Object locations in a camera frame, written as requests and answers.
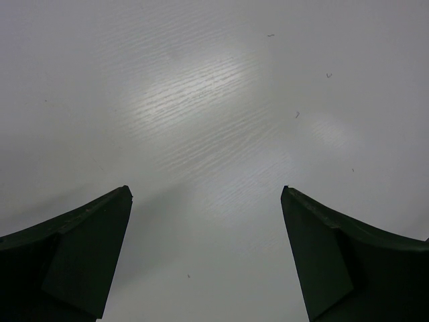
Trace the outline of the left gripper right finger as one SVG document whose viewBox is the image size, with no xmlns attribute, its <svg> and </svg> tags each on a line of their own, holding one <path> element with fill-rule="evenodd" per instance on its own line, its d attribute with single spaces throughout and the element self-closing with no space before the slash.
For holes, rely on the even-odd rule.
<svg viewBox="0 0 429 322">
<path fill-rule="evenodd" d="M 428 242 L 368 225 L 288 186 L 281 204 L 310 321 L 428 320 Z"/>
</svg>

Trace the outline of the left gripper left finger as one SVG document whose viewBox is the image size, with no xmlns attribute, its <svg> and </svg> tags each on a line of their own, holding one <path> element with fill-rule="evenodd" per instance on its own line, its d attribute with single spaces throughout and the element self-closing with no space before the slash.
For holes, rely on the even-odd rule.
<svg viewBox="0 0 429 322">
<path fill-rule="evenodd" d="M 101 319 L 132 203 L 129 187 L 121 186 L 1 237 L 1 320 Z"/>
</svg>

